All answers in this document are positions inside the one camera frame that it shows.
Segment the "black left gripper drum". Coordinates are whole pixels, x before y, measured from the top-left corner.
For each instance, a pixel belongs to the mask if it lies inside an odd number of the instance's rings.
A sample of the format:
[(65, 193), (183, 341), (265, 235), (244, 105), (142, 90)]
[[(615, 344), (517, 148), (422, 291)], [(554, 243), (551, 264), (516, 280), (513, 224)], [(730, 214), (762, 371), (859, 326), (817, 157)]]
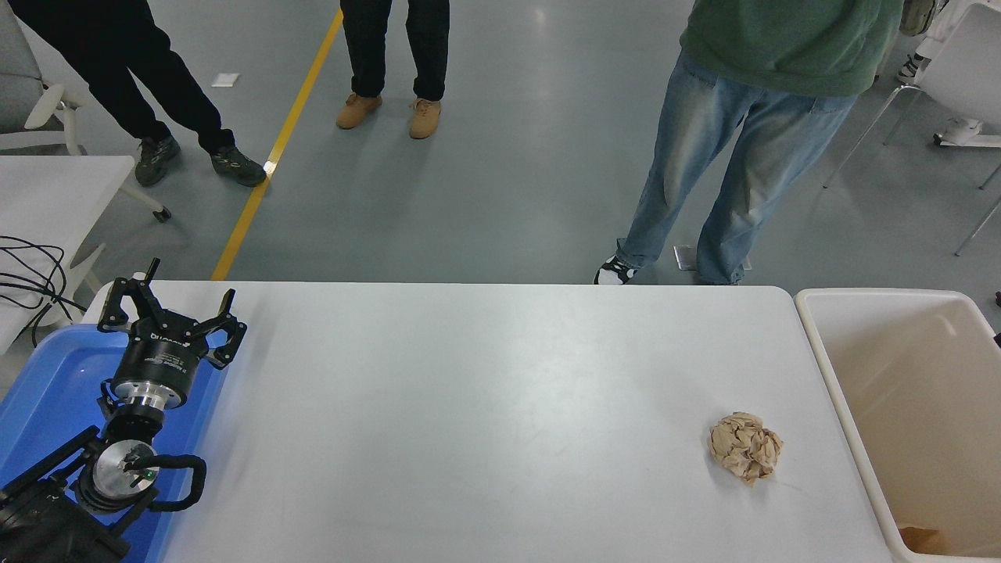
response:
[(204, 336), (189, 341), (182, 334), (147, 332), (132, 335), (113, 377), (113, 385), (152, 382), (173, 392), (188, 392), (204, 356)]

